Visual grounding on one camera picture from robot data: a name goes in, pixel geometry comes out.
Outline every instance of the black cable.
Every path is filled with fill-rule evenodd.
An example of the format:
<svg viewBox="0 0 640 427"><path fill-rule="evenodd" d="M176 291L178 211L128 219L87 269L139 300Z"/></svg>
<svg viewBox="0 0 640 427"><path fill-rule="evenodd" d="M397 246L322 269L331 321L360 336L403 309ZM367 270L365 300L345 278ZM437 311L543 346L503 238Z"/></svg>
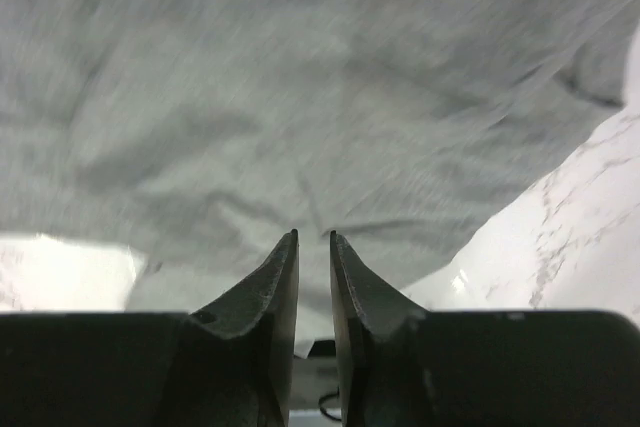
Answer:
<svg viewBox="0 0 640 427"><path fill-rule="evenodd" d="M327 408L324 406L324 404L326 404L328 401L332 399L339 399L339 398L340 398L340 389L336 390L335 392L330 392L328 394L323 395L318 399L318 409L320 409L320 413L322 414L323 417L326 417L327 419L332 420L333 422L342 423L342 418L336 415L330 414L327 411Z"/></svg>

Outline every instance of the white marble surface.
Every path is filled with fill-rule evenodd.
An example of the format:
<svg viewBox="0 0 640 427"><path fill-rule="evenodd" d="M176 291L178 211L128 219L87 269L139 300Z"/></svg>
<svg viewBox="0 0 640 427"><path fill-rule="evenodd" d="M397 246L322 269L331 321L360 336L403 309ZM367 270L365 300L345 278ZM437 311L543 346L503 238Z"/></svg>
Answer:
<svg viewBox="0 0 640 427"><path fill-rule="evenodd" d="M598 308L640 324L640 31L625 89L623 111L405 294L436 310Z"/></svg>

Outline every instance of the gray cloth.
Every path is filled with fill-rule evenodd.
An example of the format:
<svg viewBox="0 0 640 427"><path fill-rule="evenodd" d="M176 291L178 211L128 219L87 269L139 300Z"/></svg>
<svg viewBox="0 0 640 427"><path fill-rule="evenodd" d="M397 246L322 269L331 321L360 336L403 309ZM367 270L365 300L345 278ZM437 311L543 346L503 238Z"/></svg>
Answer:
<svg viewBox="0 0 640 427"><path fill-rule="evenodd" d="M631 2L0 0L1 226L150 253L153 309L295 227L299 340L332 335L329 231L397 287L446 264L614 112L578 53Z"/></svg>

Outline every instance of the gray fabric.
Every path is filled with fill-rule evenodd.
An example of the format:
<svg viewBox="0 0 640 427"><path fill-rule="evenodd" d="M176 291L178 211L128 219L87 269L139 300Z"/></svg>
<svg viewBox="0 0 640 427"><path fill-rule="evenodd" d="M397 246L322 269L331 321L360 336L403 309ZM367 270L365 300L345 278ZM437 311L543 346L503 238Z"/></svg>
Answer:
<svg viewBox="0 0 640 427"><path fill-rule="evenodd" d="M328 232L397 287L446 264L613 112L555 74L630 1L0 0L0 225L149 252L153 309L296 227L331 335Z"/></svg>

